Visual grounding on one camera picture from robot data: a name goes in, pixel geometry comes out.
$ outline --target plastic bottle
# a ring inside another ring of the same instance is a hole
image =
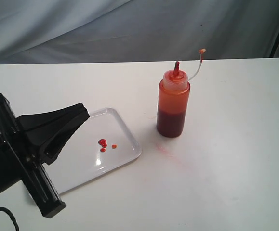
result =
[[[161,135],[166,137],[181,135],[190,88],[188,76],[179,70],[177,61],[174,70],[165,72],[159,83],[157,130]]]

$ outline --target white table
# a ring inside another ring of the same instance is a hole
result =
[[[3,192],[0,206],[22,231],[279,230],[279,59],[204,61],[185,130],[167,139],[155,116],[158,83],[173,65],[0,65],[0,92],[16,115],[112,106],[143,147],[135,162],[63,195],[67,208],[53,219],[21,183]],[[197,66],[181,62],[190,75]],[[0,231],[12,230],[0,212]]]

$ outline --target red liquid drop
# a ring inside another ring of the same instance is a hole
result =
[[[105,139],[100,139],[99,140],[99,144],[103,147],[106,148],[107,147],[107,141]]]
[[[176,114],[167,113],[158,109],[158,132],[166,137],[178,137],[183,131],[186,111]]]

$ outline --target white tray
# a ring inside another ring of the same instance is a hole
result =
[[[98,141],[107,140],[103,153]],[[127,128],[117,111],[104,108],[73,134],[57,160],[44,167],[58,193],[64,193],[87,181],[138,158],[141,146]]]

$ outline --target black device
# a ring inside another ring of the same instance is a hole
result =
[[[16,118],[0,94],[0,193],[22,180],[44,217],[52,218],[65,208],[42,164],[54,162],[88,118],[81,103]]]

